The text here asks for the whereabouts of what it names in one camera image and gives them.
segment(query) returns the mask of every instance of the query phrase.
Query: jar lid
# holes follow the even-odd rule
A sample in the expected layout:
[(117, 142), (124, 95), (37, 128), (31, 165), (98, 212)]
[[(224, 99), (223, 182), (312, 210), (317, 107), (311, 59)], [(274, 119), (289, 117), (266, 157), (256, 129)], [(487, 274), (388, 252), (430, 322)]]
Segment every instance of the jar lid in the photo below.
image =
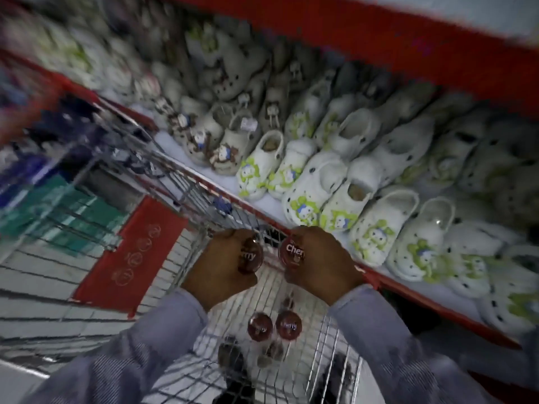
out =
[(254, 239), (250, 238), (244, 242), (241, 249), (238, 270), (243, 274), (253, 274), (262, 265), (264, 251), (262, 246)]
[(273, 332), (273, 322), (266, 313), (257, 312), (251, 316), (247, 325), (247, 333), (254, 341), (269, 339)]
[(300, 317), (291, 310), (279, 313), (275, 327), (279, 336), (284, 340), (296, 340), (303, 330)]
[(293, 237), (286, 237), (279, 247), (279, 261), (285, 268), (294, 269), (303, 263), (305, 253)]

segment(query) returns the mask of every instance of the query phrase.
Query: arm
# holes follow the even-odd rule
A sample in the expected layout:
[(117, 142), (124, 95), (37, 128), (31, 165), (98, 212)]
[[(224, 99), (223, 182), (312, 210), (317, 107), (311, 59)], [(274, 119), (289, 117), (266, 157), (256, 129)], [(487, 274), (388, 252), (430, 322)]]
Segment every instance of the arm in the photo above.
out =
[(165, 369), (192, 348), (206, 322), (200, 303), (179, 289), (133, 327), (57, 371), (23, 403), (138, 403)]
[(330, 314), (369, 364), (387, 404), (498, 402), (453, 360), (424, 351), (393, 307), (370, 285), (341, 297)]

